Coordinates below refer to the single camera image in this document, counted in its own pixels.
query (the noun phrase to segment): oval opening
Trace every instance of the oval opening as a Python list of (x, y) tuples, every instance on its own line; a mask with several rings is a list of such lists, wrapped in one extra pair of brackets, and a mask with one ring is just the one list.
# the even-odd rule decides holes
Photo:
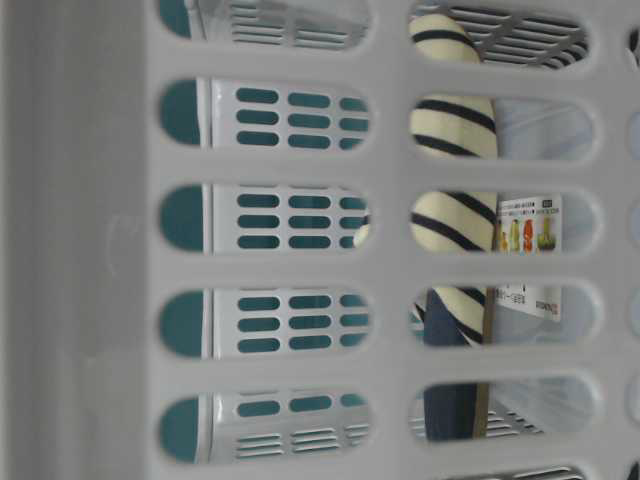
[(588, 291), (540, 284), (425, 288), (409, 309), (410, 330), (433, 348), (578, 344), (597, 319)]
[(528, 98), (427, 95), (410, 115), (418, 149), (432, 157), (579, 162), (595, 138), (578, 106)]
[(332, 53), (360, 44), (371, 24), (362, 0), (346, 5), (340, 0), (304, 5), (297, 0), (237, 0), (215, 5), (158, 0), (158, 13), (170, 31), (196, 42)]
[(158, 120), (177, 143), (203, 149), (275, 148), (319, 155), (351, 150), (366, 140), (371, 113), (357, 92), (332, 85), (313, 90), (322, 93), (294, 91), (286, 80), (187, 78), (168, 86)]
[[(366, 441), (372, 424), (367, 401), (353, 390), (214, 392), (168, 408), (159, 436), (167, 453), (179, 461), (228, 465), (329, 451), (347, 454)], [(213, 440), (214, 432), (221, 431), (227, 434), (215, 434)]]
[(371, 319), (365, 299), (345, 288), (222, 288), (175, 296), (159, 333), (171, 351), (203, 360), (338, 355), (365, 340)]
[(441, 384), (416, 399), (409, 425), (417, 439), (429, 442), (515, 441), (579, 432), (594, 409), (587, 385), (572, 377)]
[(420, 1), (411, 12), (409, 37), (429, 60), (549, 72), (579, 68), (590, 48), (586, 29), (569, 14), (506, 2)]
[(591, 244), (596, 230), (593, 209), (582, 196), (531, 192), (425, 193), (410, 224), (417, 243), (433, 254), (575, 253)]
[(364, 242), (365, 208), (364, 199), (341, 187), (188, 185), (164, 199), (159, 227), (188, 252), (334, 252)]

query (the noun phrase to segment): black stripe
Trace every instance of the black stripe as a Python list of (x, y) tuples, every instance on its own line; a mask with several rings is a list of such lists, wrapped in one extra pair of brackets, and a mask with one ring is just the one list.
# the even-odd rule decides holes
[(433, 218), (426, 217), (424, 215), (420, 215), (419, 213), (413, 212), (411, 214), (411, 222), (419, 225), (427, 230), (431, 230), (432, 232), (438, 233), (445, 238), (448, 238), (452, 242), (458, 244), (464, 250), (471, 252), (482, 252), (482, 248), (473, 243), (467, 237), (458, 232), (455, 228), (451, 228), (449, 225), (445, 225), (438, 220), (434, 220)]
[(557, 56), (557, 57), (553, 57), (551, 60), (558, 60), (559, 62), (562, 62), (562, 64), (565, 67), (568, 67), (569, 65), (571, 65), (571, 62), (565, 58), (562, 58), (561, 56)]
[(577, 52), (574, 52), (573, 50), (565, 50), (564, 53), (571, 55), (576, 62), (579, 62), (580, 60), (582, 60), (584, 57), (582, 55), (580, 55)]
[(471, 297), (473, 300), (475, 300), (476, 302), (478, 302), (480, 305), (484, 307), (487, 297), (484, 293), (482, 293), (477, 288), (458, 287), (458, 290), (460, 290), (462, 293), (464, 293), (468, 297)]
[(424, 314), (426, 313), (426, 310), (424, 310), (417, 303), (414, 303), (413, 306), (416, 307), (416, 310), (418, 310), (418, 313), (420, 314), (420, 320), (422, 320), (424, 322)]
[(496, 213), (493, 210), (491, 210), (489, 207), (487, 207), (484, 203), (482, 203), (480, 200), (473, 198), (468, 193), (462, 193), (462, 192), (442, 192), (442, 193), (457, 200), (468, 209), (473, 210), (475, 213), (483, 217), (491, 225), (495, 225)]
[(421, 110), (433, 110), (436, 112), (449, 113), (456, 117), (482, 125), (487, 130), (491, 130), (493, 133), (496, 133), (496, 122), (493, 121), (493, 118), (472, 108), (465, 107), (464, 105), (445, 102), (443, 100), (422, 100), (418, 104), (418, 108)]
[(418, 32), (413, 36), (414, 43), (424, 42), (425, 40), (453, 40), (454, 42), (464, 43), (476, 51), (476, 46), (473, 43), (473, 40), (462, 33), (453, 32), (451, 30), (425, 30), (424, 32)]
[(451, 155), (459, 155), (466, 157), (479, 157), (477, 153), (472, 152), (471, 150), (467, 150), (460, 145), (456, 145), (455, 143), (447, 142), (446, 140), (442, 140), (441, 138), (431, 137), (429, 135), (414, 135), (416, 142), (423, 147), (433, 148), (434, 150), (440, 150), (444, 153), (449, 153)]
[(444, 301), (442, 300), (442, 297), (440, 297), (440, 295), (438, 295), (438, 293), (435, 291), (433, 293), (438, 296), (444, 308), (447, 310), (449, 315), (451, 315), (451, 318), (455, 320), (456, 327), (458, 327), (458, 330), (460, 330), (462, 333), (464, 333), (468, 338), (470, 338), (474, 342), (480, 343), (480, 344), (484, 343), (482, 334), (480, 332), (476, 332), (473, 328), (462, 323), (458, 317), (456, 317), (453, 313), (451, 313), (451, 310), (449, 310), (449, 308), (447, 307), (447, 304), (444, 303)]
[(638, 48), (638, 38), (639, 38), (639, 32), (638, 30), (634, 30), (633, 33), (631, 34), (631, 37), (629, 37), (629, 48), (631, 49), (632, 52), (635, 52), (636, 48)]

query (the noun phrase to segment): white and black striped item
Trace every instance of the white and black striped item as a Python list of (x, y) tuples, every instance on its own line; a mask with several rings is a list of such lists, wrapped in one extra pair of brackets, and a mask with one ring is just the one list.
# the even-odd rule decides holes
[[(480, 63), (480, 56), (465, 31), (444, 15), (417, 18), (410, 31), (419, 51), (429, 59)], [(430, 155), (488, 158), (498, 155), (493, 105), (484, 97), (425, 97), (411, 114), (411, 133), (420, 148)], [(430, 252), (491, 251), (496, 204), (495, 193), (427, 193), (416, 202), (412, 212), (413, 235)], [(483, 343), (486, 289), (434, 290), (455, 317), (467, 343)]]

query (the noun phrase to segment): printed label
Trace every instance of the printed label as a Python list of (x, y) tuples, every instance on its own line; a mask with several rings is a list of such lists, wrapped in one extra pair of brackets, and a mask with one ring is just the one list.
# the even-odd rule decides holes
[[(562, 197), (519, 198), (498, 204), (499, 250), (511, 255), (562, 251)], [(503, 285), (496, 303), (536, 317), (560, 321), (561, 287)]]

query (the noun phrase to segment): navy fabric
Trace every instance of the navy fabric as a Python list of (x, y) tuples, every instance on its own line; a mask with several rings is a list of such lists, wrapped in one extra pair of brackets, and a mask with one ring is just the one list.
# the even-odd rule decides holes
[[(427, 294), (424, 343), (434, 347), (452, 347), (468, 343), (453, 315), (435, 292)], [(425, 390), (424, 419), (427, 440), (442, 442), (464, 440), (473, 436), (478, 386), (439, 385)]]
[(633, 466), (633, 468), (631, 469), (631, 473), (629, 474), (629, 478), (627, 480), (639, 480), (640, 478), (640, 474), (639, 474), (639, 467), (640, 465), (638, 465), (637, 463)]

